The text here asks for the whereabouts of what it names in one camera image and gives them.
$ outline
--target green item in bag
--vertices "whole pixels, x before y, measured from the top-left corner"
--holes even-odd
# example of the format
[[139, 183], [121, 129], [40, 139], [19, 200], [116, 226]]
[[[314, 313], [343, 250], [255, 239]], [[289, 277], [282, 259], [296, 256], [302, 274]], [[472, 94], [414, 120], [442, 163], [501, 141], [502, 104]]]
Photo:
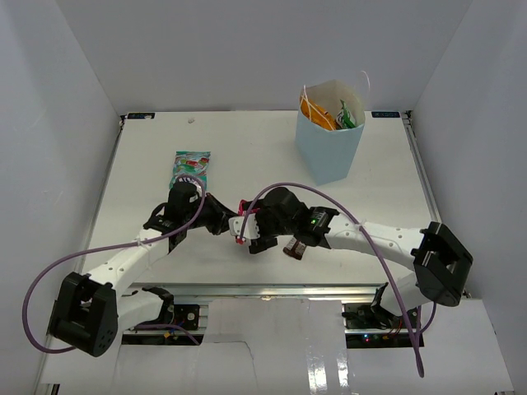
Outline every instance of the green item in bag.
[[340, 103], [343, 105], [342, 109], [338, 112], [337, 115], [337, 125], [341, 129], [353, 129], [355, 128], [355, 119], [353, 118], [352, 112], [347, 108], [346, 102], [340, 100]]

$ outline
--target white tabletop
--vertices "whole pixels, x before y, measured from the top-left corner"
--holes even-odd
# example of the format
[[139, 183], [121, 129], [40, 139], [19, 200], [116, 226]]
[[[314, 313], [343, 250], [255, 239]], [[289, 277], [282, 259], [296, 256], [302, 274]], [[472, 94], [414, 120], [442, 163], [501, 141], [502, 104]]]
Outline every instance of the white tabletop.
[[[90, 247], [134, 239], [152, 209], [165, 202], [176, 151], [211, 151], [208, 191], [237, 211], [279, 181], [314, 186], [294, 144], [296, 111], [156, 113], [128, 119], [115, 154]], [[362, 220], [401, 227], [427, 226], [425, 194], [400, 118], [372, 118], [349, 176], [319, 188]], [[308, 206], [321, 197], [293, 191]], [[375, 258], [322, 248], [296, 261], [278, 247], [249, 255], [227, 235], [191, 230], [187, 239], [138, 282], [217, 284], [378, 284], [385, 274]], [[114, 253], [86, 257], [83, 271]], [[395, 277], [408, 271], [394, 263]]]

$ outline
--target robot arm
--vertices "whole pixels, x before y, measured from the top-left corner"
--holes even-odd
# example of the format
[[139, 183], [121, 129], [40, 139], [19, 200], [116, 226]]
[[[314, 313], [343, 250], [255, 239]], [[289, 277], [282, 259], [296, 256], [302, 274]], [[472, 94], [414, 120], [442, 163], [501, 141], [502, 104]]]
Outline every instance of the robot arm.
[[[278, 235], [294, 235], [303, 244], [327, 249], [349, 249], [375, 255], [359, 227], [333, 208], [307, 206], [286, 188], [275, 188], [255, 204], [244, 238], [250, 252], [276, 245]], [[230, 219], [231, 234], [239, 236], [243, 218]], [[361, 224], [385, 259], [413, 273], [398, 281], [407, 309], [434, 301], [459, 304], [473, 258], [450, 229], [431, 222], [426, 229], [403, 229], [373, 223]], [[392, 287], [381, 287], [371, 305], [379, 316], [400, 316]]]
[[[139, 232], [137, 246], [120, 250], [110, 260], [81, 275], [64, 278], [49, 322], [49, 333], [64, 342], [100, 356], [119, 332], [139, 323], [169, 323], [174, 296], [158, 287], [144, 287], [136, 295], [124, 292], [155, 262], [187, 235], [187, 230], [155, 243], [145, 240], [167, 235], [189, 222], [198, 210], [195, 185], [176, 183], [167, 203], [156, 207]], [[189, 227], [206, 227], [213, 235], [227, 232], [236, 214], [207, 194], [197, 220]]]

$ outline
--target orange item in bag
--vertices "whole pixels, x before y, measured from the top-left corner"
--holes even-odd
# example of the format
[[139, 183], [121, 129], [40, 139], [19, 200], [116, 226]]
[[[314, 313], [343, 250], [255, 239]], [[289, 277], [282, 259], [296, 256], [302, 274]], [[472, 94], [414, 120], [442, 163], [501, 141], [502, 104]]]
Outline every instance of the orange item in bag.
[[323, 107], [310, 103], [307, 99], [307, 94], [300, 96], [300, 110], [312, 123], [316, 123], [321, 128], [326, 130], [337, 130], [338, 125], [331, 114]]

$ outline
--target green snack bag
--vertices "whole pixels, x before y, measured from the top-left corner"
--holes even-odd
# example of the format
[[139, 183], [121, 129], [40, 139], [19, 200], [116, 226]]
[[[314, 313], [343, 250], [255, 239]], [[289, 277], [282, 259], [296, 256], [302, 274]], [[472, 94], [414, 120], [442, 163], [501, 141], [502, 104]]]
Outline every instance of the green snack bag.
[[[177, 151], [175, 153], [174, 169], [170, 189], [180, 175], [193, 175], [201, 179], [207, 190], [207, 167], [210, 161], [210, 151]], [[183, 177], [180, 181], [196, 184], [192, 179]]]
[[338, 112], [337, 119], [337, 125], [340, 126], [341, 129], [353, 129], [355, 128], [355, 119], [353, 118], [352, 112], [347, 109], [346, 103], [344, 100], [340, 100], [340, 102], [343, 105], [343, 108]]

